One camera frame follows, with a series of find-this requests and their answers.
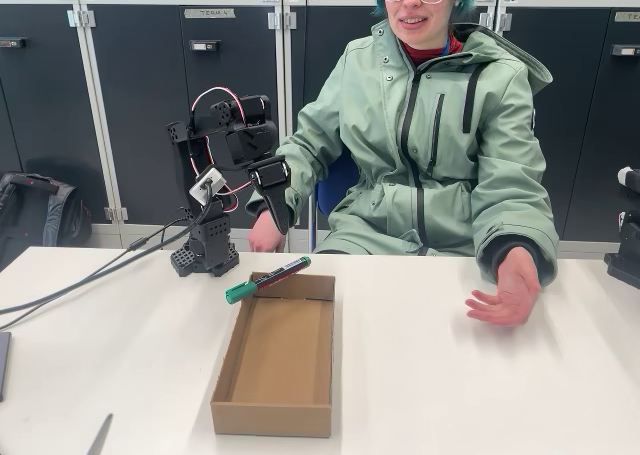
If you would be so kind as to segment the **person's right hand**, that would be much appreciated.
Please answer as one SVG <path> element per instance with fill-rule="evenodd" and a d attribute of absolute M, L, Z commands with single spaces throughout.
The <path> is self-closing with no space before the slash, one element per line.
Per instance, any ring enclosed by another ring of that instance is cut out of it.
<path fill-rule="evenodd" d="M 253 252 L 280 252 L 284 248 L 285 241 L 286 236 L 278 230 L 270 212 L 261 211 L 249 231 L 250 249 Z"/>

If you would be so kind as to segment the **person's left hand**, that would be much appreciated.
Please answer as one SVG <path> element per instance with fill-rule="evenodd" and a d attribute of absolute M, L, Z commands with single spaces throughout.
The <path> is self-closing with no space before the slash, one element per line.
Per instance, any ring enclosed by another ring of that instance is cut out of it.
<path fill-rule="evenodd" d="M 465 301 L 467 316 L 494 325 L 523 324 L 540 290 L 533 257 L 525 248 L 514 247 L 498 265 L 496 293 L 473 290 Z"/>

